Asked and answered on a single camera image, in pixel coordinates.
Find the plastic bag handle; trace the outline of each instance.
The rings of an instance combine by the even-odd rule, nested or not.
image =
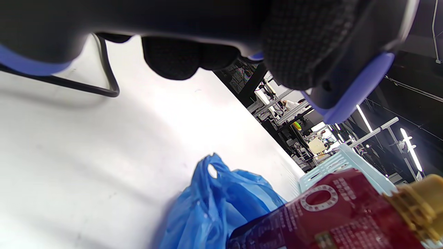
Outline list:
[[[217,179],[214,179],[209,174],[209,165],[212,165],[217,171]],[[238,176],[233,176],[233,173],[223,163],[222,159],[216,153],[214,153],[212,156],[205,157],[197,164],[190,186],[191,193],[198,200],[206,200],[208,198],[207,194],[213,191],[211,190],[211,186],[218,187],[220,189],[228,187],[227,185],[223,186],[220,183],[221,178],[225,178],[226,180],[233,179],[232,182],[235,184],[245,183],[251,185],[259,185],[269,195],[276,206],[281,206],[284,204],[282,198],[277,193],[275,193],[275,191],[269,185],[257,181],[252,181],[241,175],[241,178],[239,178]]]

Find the desk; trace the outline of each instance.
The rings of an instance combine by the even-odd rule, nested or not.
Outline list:
[[[302,170],[212,72],[169,81],[148,68],[139,37],[108,46],[118,98],[0,73],[1,248],[155,248],[212,152],[287,200],[298,194]],[[99,65],[89,39],[60,75],[106,86]]]

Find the blue plastic bag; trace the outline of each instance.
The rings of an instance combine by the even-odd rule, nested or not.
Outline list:
[[[223,249],[235,228],[284,203],[263,177],[230,171],[217,154],[207,156],[172,207],[160,249]]]

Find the gold bottle cap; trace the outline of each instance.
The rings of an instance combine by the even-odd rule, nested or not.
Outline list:
[[[385,197],[421,241],[443,237],[442,177],[429,175],[423,181],[400,186],[397,193]]]

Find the black ceiling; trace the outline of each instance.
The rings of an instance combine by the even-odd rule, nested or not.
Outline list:
[[[443,64],[435,61],[432,34],[434,9],[435,0],[421,0],[410,35],[387,76],[405,85],[443,97]],[[435,34],[440,34],[436,41],[440,59],[443,59],[443,5],[437,8]],[[413,137],[412,144],[417,145],[415,151],[424,172],[443,176],[443,129],[440,128],[443,121],[443,103],[388,79],[383,79],[368,100],[361,106],[370,122],[379,126],[393,117],[399,117],[400,121],[392,126],[397,138],[403,138],[400,128],[404,128],[408,135]],[[366,129],[364,123],[357,123],[361,129]],[[380,160],[386,171],[400,171],[405,179],[413,180],[401,155],[395,153],[395,147],[390,146],[392,140],[386,132],[377,135],[377,138],[379,141],[373,139],[371,142],[382,144],[380,149],[385,153],[380,156]]]

